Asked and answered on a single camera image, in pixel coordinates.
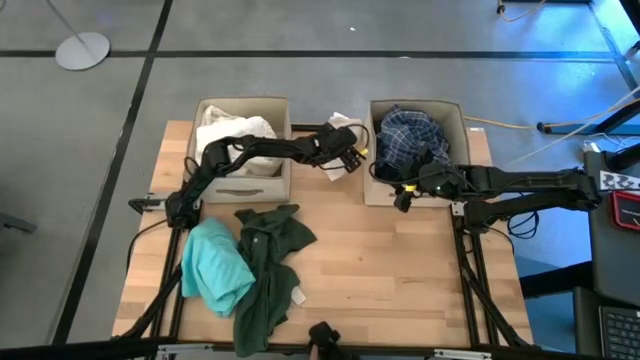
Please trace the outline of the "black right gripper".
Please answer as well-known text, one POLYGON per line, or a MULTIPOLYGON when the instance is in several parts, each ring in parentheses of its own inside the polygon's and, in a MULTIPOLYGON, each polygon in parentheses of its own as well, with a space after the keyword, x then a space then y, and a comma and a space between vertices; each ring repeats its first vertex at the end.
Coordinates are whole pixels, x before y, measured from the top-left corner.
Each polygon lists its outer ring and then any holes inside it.
MULTIPOLYGON (((432 197, 460 200, 464 195, 465 177, 455 167, 432 162, 421 165, 418 170, 417 189, 432 197)), ((394 207, 407 213, 415 195, 415 185, 401 185, 395 188, 394 207)))

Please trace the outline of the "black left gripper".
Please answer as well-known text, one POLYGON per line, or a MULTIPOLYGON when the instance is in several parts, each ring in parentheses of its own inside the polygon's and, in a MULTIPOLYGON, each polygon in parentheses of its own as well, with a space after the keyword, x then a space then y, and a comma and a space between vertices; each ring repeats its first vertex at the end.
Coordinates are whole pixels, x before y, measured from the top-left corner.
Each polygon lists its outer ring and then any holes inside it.
POLYGON ((340 168, 347 173, 353 173, 358 169, 358 163, 366 160, 368 149, 359 150, 355 147, 357 138, 347 127, 336 129, 326 123, 316 134, 316 140, 319 154, 315 161, 320 168, 331 160, 339 158, 342 162, 340 168))

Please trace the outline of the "blue plaid shirt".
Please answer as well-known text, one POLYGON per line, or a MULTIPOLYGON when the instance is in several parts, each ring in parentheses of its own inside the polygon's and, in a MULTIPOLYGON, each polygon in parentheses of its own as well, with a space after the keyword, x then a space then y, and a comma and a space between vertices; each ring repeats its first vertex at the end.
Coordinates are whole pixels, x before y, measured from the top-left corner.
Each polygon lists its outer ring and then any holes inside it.
POLYGON ((424 111, 393 105, 380 122, 376 160, 397 167, 424 145, 437 162, 450 163, 450 144, 442 126, 424 111))

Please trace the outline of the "white textured garment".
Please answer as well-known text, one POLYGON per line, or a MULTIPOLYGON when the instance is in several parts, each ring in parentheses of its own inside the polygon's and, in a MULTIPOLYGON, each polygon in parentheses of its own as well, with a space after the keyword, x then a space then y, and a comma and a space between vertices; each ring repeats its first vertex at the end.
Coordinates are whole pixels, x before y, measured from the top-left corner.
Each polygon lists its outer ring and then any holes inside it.
MULTIPOLYGON (((260 116, 243 117, 217 117, 211 123, 201 125, 196 129, 195 160, 201 164, 205 147, 213 141, 224 137, 242 137, 253 135, 276 139, 276 133, 271 125, 260 116)), ((229 174, 229 177, 272 177, 281 168, 282 159, 271 157, 254 157, 248 160, 238 170, 229 174)))

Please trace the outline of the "dark green garment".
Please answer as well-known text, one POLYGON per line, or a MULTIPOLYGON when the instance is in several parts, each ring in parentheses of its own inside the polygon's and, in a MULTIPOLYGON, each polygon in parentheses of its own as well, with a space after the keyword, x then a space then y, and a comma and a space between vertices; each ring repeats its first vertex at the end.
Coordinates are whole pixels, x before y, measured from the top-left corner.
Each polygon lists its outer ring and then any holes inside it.
POLYGON ((295 218, 298 211, 296 204, 283 204, 264 212, 235 212, 242 223, 238 252, 255 278, 235 311, 233 340, 238 357, 266 350, 275 328, 288 320, 292 292, 300 280, 284 260, 317 240, 295 218))

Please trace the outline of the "white smooth garment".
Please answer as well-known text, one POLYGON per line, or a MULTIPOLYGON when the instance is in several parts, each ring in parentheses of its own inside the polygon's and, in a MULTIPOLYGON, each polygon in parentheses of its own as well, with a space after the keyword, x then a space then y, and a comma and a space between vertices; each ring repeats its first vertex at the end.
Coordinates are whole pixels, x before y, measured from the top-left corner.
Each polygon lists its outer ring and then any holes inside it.
POLYGON ((231 115, 215 105, 209 105, 201 117, 201 126, 209 126, 220 122, 233 121, 235 115, 231 115))

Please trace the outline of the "teal shirt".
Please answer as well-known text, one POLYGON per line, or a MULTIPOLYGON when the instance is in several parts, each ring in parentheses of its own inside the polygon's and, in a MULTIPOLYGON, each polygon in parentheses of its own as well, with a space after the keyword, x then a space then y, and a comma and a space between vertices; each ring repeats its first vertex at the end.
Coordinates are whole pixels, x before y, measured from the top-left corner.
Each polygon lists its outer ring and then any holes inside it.
POLYGON ((206 218, 187 237, 181 260, 184 298, 201 298, 216 316, 230 317, 256 279, 229 228, 206 218))

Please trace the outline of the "right cardboard box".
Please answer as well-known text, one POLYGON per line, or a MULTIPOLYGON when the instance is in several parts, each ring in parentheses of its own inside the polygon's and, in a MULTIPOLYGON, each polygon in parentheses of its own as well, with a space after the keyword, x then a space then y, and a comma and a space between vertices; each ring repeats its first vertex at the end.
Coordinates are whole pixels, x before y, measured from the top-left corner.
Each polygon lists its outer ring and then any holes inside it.
POLYGON ((383 117, 398 105, 402 110, 425 112, 444 130, 444 137, 450 144, 448 152, 455 165, 470 165, 470 145, 459 104, 444 100, 424 99, 385 99, 372 100, 365 124, 372 135, 368 145, 369 154, 363 169, 364 203, 368 206, 392 206, 395 201, 395 189, 374 180, 369 173, 369 165, 376 159, 377 145, 374 137, 380 131, 383 117))

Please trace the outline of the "beige fabric bin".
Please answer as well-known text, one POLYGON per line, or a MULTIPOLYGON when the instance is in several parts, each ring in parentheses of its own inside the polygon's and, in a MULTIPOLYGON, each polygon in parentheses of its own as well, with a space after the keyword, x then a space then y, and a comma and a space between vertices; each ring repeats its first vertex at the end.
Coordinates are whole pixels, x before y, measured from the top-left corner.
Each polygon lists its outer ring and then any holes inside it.
MULTIPOLYGON (((200 126, 204 110, 215 105, 236 117, 264 118, 276 133, 276 139, 289 139, 291 126, 289 106, 280 97, 207 98, 199 101, 187 147, 187 156, 195 160, 196 129, 200 126)), ((290 194, 291 164, 282 159, 280 170, 272 177, 229 177, 216 179, 201 195, 207 203, 285 202, 290 194)))

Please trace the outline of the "black stand foot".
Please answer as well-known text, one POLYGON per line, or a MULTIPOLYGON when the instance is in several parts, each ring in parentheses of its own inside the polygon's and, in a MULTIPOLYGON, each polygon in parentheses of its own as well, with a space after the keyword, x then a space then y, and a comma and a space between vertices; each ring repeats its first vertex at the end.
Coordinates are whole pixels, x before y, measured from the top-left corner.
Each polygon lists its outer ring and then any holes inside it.
POLYGON ((596 115, 592 120, 571 123, 543 123, 539 122, 536 129, 543 134, 552 135, 619 135, 640 136, 640 98, 628 105, 615 110, 604 120, 598 120, 596 115))

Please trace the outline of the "black and white marker tag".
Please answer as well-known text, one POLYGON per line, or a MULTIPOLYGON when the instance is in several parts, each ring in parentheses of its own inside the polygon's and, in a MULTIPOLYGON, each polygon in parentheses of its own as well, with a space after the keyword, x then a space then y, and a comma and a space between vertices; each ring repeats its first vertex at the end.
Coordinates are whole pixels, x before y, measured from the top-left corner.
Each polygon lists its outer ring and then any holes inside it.
POLYGON ((640 192, 640 178, 601 170, 599 188, 601 191, 640 192))

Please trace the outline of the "red and black device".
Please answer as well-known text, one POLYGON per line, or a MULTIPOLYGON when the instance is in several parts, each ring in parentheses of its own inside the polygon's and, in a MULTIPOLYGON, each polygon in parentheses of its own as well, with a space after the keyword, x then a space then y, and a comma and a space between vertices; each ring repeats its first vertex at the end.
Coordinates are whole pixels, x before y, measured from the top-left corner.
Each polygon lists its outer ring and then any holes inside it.
POLYGON ((610 194, 610 206, 614 226, 640 232, 640 195, 613 192, 610 194))

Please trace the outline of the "black keyboard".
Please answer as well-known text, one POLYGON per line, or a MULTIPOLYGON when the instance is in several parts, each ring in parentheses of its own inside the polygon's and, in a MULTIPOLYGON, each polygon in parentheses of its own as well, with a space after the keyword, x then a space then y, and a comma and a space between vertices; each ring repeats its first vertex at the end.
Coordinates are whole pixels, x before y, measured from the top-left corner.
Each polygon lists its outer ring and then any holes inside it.
POLYGON ((640 360, 640 310, 599 308, 603 356, 613 360, 640 360))

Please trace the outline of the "round grey stand base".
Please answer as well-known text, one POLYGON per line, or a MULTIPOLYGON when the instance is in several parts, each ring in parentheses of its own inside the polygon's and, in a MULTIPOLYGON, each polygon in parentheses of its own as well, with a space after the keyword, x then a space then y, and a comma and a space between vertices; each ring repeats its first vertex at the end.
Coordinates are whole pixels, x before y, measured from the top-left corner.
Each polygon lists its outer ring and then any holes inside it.
POLYGON ((77 32, 52 0, 44 1, 72 34, 55 51, 55 61, 61 68, 69 71, 84 71, 99 65, 107 58, 111 51, 111 43, 106 36, 97 32, 77 32))

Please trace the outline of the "grey chair leg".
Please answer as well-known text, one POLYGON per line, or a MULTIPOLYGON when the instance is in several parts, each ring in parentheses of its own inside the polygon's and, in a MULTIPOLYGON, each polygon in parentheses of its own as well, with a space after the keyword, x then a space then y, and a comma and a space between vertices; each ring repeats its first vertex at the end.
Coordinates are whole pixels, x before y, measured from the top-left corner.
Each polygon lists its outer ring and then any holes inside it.
POLYGON ((21 218, 0 212, 0 229, 15 229, 31 234, 37 230, 37 226, 21 218))

